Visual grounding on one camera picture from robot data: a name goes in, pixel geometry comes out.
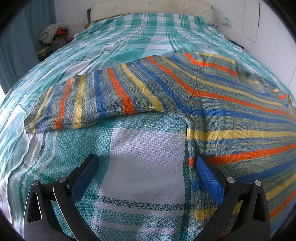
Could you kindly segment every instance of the cream upholstered headboard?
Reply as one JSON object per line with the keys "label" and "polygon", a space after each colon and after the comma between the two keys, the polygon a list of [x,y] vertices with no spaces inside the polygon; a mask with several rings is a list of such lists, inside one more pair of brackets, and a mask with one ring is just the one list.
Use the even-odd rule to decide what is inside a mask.
{"label": "cream upholstered headboard", "polygon": [[200,0],[104,0],[91,7],[90,20],[96,21],[135,12],[165,12],[202,16],[213,23],[211,4]]}

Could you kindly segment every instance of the blue gripper pad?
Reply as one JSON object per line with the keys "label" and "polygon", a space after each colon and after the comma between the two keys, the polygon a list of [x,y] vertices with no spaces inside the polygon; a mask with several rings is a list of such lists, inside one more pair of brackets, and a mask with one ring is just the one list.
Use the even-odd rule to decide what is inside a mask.
{"label": "blue gripper pad", "polygon": [[212,200],[221,205],[224,200],[224,188],[200,156],[196,158],[195,168]]}
{"label": "blue gripper pad", "polygon": [[73,204],[82,199],[98,167],[99,159],[94,155],[71,186],[70,200]]}

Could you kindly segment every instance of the silver bolt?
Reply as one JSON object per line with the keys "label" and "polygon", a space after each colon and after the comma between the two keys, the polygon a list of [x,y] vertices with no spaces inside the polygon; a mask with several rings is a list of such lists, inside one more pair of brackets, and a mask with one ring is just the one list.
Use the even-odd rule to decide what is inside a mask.
{"label": "silver bolt", "polygon": [[32,186],[37,186],[38,183],[39,183],[39,181],[38,180],[35,180],[35,181],[32,182]]}
{"label": "silver bolt", "polygon": [[64,183],[65,181],[67,181],[67,178],[66,177],[61,177],[59,179],[59,183]]}
{"label": "silver bolt", "polygon": [[234,183],[234,178],[233,178],[233,177],[228,177],[228,178],[227,178],[227,182],[229,182],[229,183]]}
{"label": "silver bolt", "polygon": [[261,182],[260,182],[259,180],[256,180],[256,181],[255,181],[255,184],[256,184],[257,186],[261,186]]}

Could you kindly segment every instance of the blue curtain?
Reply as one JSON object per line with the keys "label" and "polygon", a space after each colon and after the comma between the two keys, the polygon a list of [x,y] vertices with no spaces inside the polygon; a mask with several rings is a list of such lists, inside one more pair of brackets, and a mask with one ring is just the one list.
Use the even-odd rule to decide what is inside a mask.
{"label": "blue curtain", "polygon": [[0,84],[5,94],[39,63],[39,33],[56,22],[54,0],[30,0],[0,35]]}

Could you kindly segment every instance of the bedspread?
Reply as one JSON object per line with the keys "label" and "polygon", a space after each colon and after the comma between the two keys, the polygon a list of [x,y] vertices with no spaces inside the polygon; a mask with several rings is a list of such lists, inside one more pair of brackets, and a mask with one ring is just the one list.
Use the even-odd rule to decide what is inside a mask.
{"label": "bedspread", "polygon": [[[21,234],[32,181],[52,182],[67,175],[89,153],[100,156],[102,163],[77,208],[102,240],[191,240],[202,229],[216,206],[203,193],[195,197],[202,206],[195,207],[188,171],[187,125],[178,117],[148,112],[109,118],[85,129],[41,134],[27,134],[23,128],[23,120],[40,94],[74,74],[88,74],[150,55],[169,57],[196,51],[230,57],[243,68],[263,76],[275,92],[282,93],[279,97],[283,105],[288,106],[291,98],[294,100],[267,68],[228,42],[202,18],[139,13],[93,23],[70,44],[30,70],[1,105],[0,207]],[[283,166],[277,179],[275,192],[280,195],[272,207],[277,210],[272,232],[295,202],[295,194],[288,195],[296,179],[292,168],[295,164],[290,164],[290,168]],[[234,169],[228,166],[222,171],[230,174]],[[115,174],[119,172],[124,174],[117,179]],[[141,179],[128,178],[135,173]],[[126,179],[133,183],[132,188],[122,186]],[[112,184],[120,185],[120,195],[111,192]],[[270,178],[269,185],[270,189],[276,185],[274,178]],[[158,198],[149,199],[151,192],[158,192]],[[60,215],[58,219],[69,234]]]}

